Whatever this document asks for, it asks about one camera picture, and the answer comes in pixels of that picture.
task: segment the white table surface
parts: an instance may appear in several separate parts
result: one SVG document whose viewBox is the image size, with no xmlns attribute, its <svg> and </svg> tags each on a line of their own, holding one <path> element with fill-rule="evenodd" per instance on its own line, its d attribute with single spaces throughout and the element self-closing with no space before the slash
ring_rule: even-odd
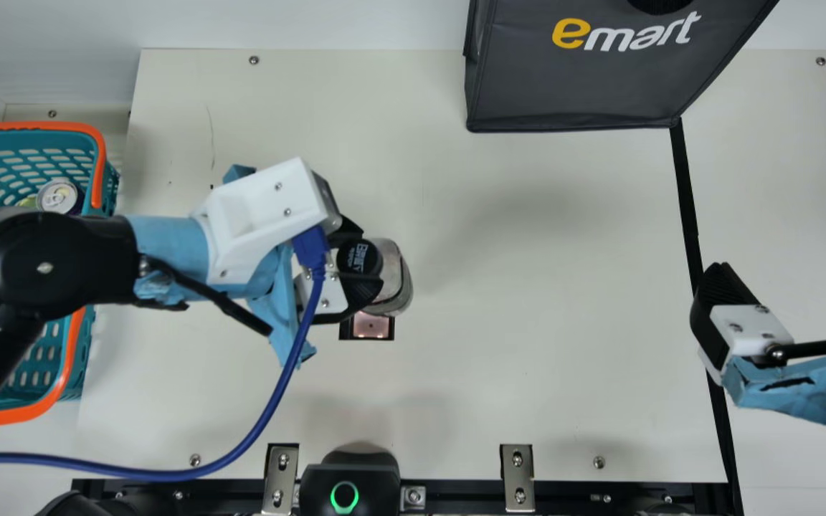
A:
<svg viewBox="0 0 826 516">
<path fill-rule="evenodd" d="M 315 328 L 318 355 L 217 476 L 261 476 L 269 441 L 301 444 L 300 467 L 370 441 L 405 477 L 498 478 L 498 445 L 530 443 L 541 479 L 724 481 L 668 132 L 471 134 L 462 66 L 458 52 L 142 52 L 125 212 L 186 215 L 230 164 L 302 156 L 343 213 L 399 242 L 416 290 L 393 343 Z M 265 339 L 211 306 L 101 314 L 77 454 L 177 468 L 242 438 L 279 373 Z"/>
</svg>

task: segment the black fabric bin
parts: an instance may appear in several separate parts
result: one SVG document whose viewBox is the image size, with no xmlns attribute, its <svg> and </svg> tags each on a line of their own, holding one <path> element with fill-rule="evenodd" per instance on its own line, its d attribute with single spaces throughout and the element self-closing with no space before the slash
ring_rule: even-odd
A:
<svg viewBox="0 0 826 516">
<path fill-rule="evenodd" d="M 672 127 L 776 3 L 471 0 L 467 128 Z"/>
</svg>

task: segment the emart logo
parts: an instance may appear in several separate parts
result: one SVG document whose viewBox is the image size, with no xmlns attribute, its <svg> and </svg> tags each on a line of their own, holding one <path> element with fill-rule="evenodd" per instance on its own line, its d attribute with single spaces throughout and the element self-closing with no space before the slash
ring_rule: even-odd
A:
<svg viewBox="0 0 826 516">
<path fill-rule="evenodd" d="M 648 49 L 652 45 L 662 46 L 672 38 L 675 38 L 675 43 L 678 45 L 684 45 L 690 42 L 690 26 L 701 19 L 697 11 L 694 11 L 685 19 L 669 23 L 667 27 L 655 25 L 640 29 L 639 32 L 633 29 L 608 29 L 607 27 L 593 30 L 586 20 L 561 19 L 554 27 L 554 45 L 564 49 L 579 47 L 586 50 L 600 49 L 601 52 L 609 52 L 617 39 L 620 39 L 617 45 L 618 52 L 626 52 L 627 49 Z"/>
</svg>

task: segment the green led ring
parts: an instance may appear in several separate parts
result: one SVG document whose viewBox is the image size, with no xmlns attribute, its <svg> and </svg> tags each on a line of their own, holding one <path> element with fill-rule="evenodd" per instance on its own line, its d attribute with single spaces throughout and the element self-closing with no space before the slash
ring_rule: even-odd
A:
<svg viewBox="0 0 826 516">
<path fill-rule="evenodd" d="M 353 503 L 348 504 L 348 507 L 341 506 L 337 503 L 337 489 L 340 489 L 340 486 L 353 487 Z M 353 509 L 355 509 L 357 503 L 359 503 L 359 489 L 358 487 L 355 487 L 353 482 L 343 480 L 331 489 L 331 505 L 337 514 L 340 514 L 340 516 L 345 516 L 346 514 L 353 512 Z"/>
</svg>

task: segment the teal plastic basket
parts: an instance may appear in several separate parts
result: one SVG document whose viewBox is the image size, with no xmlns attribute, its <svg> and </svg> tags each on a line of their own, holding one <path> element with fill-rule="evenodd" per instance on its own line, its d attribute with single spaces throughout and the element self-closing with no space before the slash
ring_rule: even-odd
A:
<svg viewBox="0 0 826 516">
<path fill-rule="evenodd" d="M 113 215 L 119 174 L 106 160 L 98 130 L 68 122 L 0 124 L 0 208 L 16 206 L 60 178 L 85 192 L 83 216 Z M 94 308 L 85 307 L 46 325 L 0 389 L 0 424 L 33 419 L 56 399 L 82 395 L 94 320 Z"/>
</svg>

